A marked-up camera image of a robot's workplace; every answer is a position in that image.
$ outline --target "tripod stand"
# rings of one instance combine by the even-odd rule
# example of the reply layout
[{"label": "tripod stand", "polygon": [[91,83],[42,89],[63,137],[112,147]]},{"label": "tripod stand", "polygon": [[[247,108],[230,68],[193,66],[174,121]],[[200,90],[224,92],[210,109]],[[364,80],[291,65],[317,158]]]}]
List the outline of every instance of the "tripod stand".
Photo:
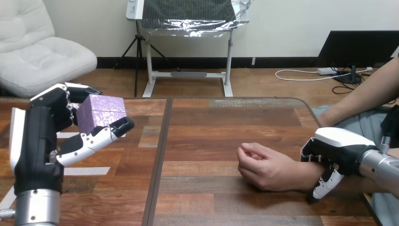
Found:
[{"label": "tripod stand", "polygon": [[[122,55],[121,58],[119,58],[113,67],[114,69],[118,69],[118,66],[121,64],[121,60],[125,57],[125,55],[128,53],[130,48],[133,46],[133,44],[137,41],[137,51],[136,51],[136,77],[135,77],[135,97],[137,97],[137,81],[138,81],[138,72],[140,70],[140,63],[143,60],[143,51],[141,47],[141,41],[145,41],[145,38],[140,34],[140,29],[139,29],[139,24],[138,21],[136,20],[136,31],[137,34],[135,35],[135,39],[133,39],[132,43],[129,45],[129,47],[126,49],[125,53]],[[169,64],[171,67],[174,67],[169,61],[168,58],[166,58],[165,55],[163,55],[157,48],[155,48],[152,44],[150,47],[155,50],[164,60],[167,64]]]}]

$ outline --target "white stand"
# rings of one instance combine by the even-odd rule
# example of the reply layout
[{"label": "white stand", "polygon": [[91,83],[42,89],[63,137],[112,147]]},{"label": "white stand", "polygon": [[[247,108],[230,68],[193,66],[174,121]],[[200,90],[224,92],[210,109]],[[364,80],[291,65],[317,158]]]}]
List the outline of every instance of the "white stand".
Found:
[{"label": "white stand", "polygon": [[224,96],[232,97],[233,91],[230,84],[230,71],[231,71],[231,51],[233,47],[233,30],[230,31],[229,46],[227,51],[227,67],[226,72],[222,73],[190,73],[190,72],[153,72],[152,61],[151,61],[151,47],[150,37],[145,41],[147,46],[147,68],[148,68],[148,83],[145,87],[143,97],[151,97],[152,91],[154,90],[155,81],[159,77],[176,77],[176,78],[219,78],[223,80]]}]

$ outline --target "gray pants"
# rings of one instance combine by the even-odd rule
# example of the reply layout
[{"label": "gray pants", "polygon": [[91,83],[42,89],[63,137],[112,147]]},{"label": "gray pants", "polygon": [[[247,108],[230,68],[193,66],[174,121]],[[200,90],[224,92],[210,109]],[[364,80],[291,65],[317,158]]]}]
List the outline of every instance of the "gray pants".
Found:
[{"label": "gray pants", "polygon": [[[331,106],[322,106],[313,109],[315,115],[320,115]],[[381,122],[384,120],[389,107],[380,107],[375,110],[361,113],[344,120],[335,127],[346,129],[374,141],[378,147],[383,138]],[[389,193],[375,193],[371,199],[371,206],[383,226],[399,226],[399,200]]]}]

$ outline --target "white cable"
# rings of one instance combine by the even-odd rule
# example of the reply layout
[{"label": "white cable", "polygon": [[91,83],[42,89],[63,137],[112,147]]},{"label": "white cable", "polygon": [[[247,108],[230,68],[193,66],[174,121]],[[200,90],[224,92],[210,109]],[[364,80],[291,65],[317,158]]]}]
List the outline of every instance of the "white cable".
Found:
[{"label": "white cable", "polygon": [[[371,67],[368,67],[367,69],[365,69],[363,71],[356,72],[356,73],[369,72],[371,70],[373,70],[373,69]],[[303,73],[311,73],[311,74],[319,73],[319,72],[306,72],[306,71],[285,69],[285,70],[280,70],[280,71],[275,73],[275,76],[277,78],[279,78],[281,80],[286,80],[286,81],[319,81],[319,80],[325,80],[325,79],[333,79],[333,78],[336,78],[336,77],[341,77],[341,76],[346,76],[346,75],[350,75],[351,74],[351,73],[348,73],[348,74],[336,75],[336,76],[331,76],[331,77],[326,77],[326,78],[321,78],[321,79],[284,79],[284,78],[281,78],[281,77],[279,77],[277,75],[279,72],[303,72]]]}]

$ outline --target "human fist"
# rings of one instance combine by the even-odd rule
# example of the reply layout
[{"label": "human fist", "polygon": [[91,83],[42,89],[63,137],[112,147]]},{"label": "human fist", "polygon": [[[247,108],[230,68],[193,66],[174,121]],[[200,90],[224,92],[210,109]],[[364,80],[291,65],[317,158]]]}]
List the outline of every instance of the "human fist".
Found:
[{"label": "human fist", "polygon": [[323,173],[313,162],[297,162],[257,143],[242,144],[237,150],[238,171],[262,190],[310,190]]}]

